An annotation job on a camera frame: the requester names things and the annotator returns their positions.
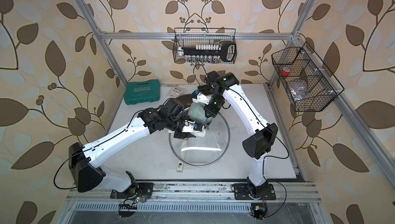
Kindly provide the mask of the glass pot lid cream handle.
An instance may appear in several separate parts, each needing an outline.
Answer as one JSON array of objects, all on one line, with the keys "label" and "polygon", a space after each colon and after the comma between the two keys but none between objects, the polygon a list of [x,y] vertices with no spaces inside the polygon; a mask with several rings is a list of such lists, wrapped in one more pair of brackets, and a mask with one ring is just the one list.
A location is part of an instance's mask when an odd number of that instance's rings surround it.
[{"label": "glass pot lid cream handle", "polygon": [[169,145],[178,159],[180,167],[206,167],[219,161],[230,145],[230,128],[225,117],[219,113],[212,120],[204,136],[194,135],[191,138],[176,138],[169,134]]}]

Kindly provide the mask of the green fluffy cloth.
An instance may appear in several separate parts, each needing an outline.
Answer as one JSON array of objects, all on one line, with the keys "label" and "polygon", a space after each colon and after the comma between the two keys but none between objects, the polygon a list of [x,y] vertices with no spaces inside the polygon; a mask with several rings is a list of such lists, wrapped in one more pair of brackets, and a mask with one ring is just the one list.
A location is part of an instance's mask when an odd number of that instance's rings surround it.
[{"label": "green fluffy cloth", "polygon": [[206,117],[204,106],[196,102],[191,103],[188,109],[188,116],[193,121],[207,125],[213,120],[212,117]]}]

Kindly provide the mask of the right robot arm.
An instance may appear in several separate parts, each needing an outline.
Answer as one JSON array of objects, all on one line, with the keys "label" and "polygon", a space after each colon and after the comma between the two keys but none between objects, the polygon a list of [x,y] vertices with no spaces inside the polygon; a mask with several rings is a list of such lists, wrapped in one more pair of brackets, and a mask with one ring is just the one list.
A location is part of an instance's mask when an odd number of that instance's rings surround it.
[{"label": "right robot arm", "polygon": [[264,161],[274,144],[278,127],[275,123],[269,124],[259,114],[232,73],[220,76],[212,71],[206,75],[205,82],[212,93],[209,103],[204,106],[205,116],[214,118],[223,104],[228,102],[246,127],[249,137],[243,141],[242,146],[252,158],[247,190],[252,198],[261,198],[268,185]]}]

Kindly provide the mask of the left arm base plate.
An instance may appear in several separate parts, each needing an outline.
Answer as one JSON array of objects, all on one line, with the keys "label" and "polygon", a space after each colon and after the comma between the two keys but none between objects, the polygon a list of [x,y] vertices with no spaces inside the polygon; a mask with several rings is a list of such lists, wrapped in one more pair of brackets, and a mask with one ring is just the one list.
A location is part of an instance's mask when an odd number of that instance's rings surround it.
[{"label": "left arm base plate", "polygon": [[154,183],[151,182],[140,182],[131,185],[124,192],[117,192],[112,190],[110,198],[111,199],[127,199],[132,197],[142,197],[148,199],[152,196]]}]

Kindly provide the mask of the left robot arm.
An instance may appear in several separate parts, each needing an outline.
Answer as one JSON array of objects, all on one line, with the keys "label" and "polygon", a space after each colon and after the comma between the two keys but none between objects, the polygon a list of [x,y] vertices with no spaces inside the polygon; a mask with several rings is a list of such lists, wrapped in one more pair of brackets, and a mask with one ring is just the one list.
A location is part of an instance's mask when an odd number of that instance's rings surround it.
[{"label": "left robot arm", "polygon": [[128,171],[118,174],[104,167],[105,161],[133,142],[157,131],[168,129],[175,135],[188,138],[198,127],[188,117],[183,104],[172,98],[157,108],[137,112],[129,123],[95,142],[72,144],[67,162],[77,191],[84,193],[96,187],[120,193],[126,191],[134,184],[132,174]]}]

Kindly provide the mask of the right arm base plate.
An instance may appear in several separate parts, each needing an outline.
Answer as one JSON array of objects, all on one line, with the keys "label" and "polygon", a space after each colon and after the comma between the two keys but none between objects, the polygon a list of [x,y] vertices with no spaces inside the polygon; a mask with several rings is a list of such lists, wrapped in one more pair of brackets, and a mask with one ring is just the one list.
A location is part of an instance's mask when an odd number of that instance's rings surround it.
[{"label": "right arm base plate", "polygon": [[260,187],[253,184],[242,183],[231,186],[236,200],[276,200],[275,190],[272,184],[265,183]]}]

